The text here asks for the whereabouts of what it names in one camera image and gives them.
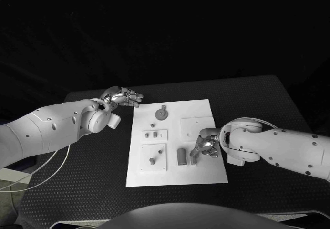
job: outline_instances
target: white robotic arm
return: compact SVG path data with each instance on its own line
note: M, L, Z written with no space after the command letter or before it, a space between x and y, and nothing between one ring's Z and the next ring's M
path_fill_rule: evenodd
M233 165L243 166L244 161L262 157L273 166L330 180L330 138L272 125L273 129L262 132L263 121L256 120L239 118L221 129L203 129L190 156L200 151L213 156L213 145L219 142L227 153L226 161Z
M138 107L141 98L141 94L113 86L99 99L41 107L0 125L0 169L25 157L64 148L106 125L115 129L119 117L110 112L116 105Z

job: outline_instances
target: table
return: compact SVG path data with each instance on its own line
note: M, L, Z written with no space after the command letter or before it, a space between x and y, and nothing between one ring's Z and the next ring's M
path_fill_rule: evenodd
M129 89L144 94L142 103L208 99L217 128L234 118L252 117L278 128L311 132L273 75ZM72 92L64 101L97 98L103 90ZM83 136L70 145L57 174L25 191L18 211L25 229L48 228L57 221L112 219L136 208L171 202L213 204L250 213L318 211L330 215L330 183L269 165L263 159L243 167L224 162L227 184L125 187L132 108L118 107L113 113L121 117L116 129L106 127ZM56 171L66 149L33 175L28 187ZM41 155L38 165L50 155Z

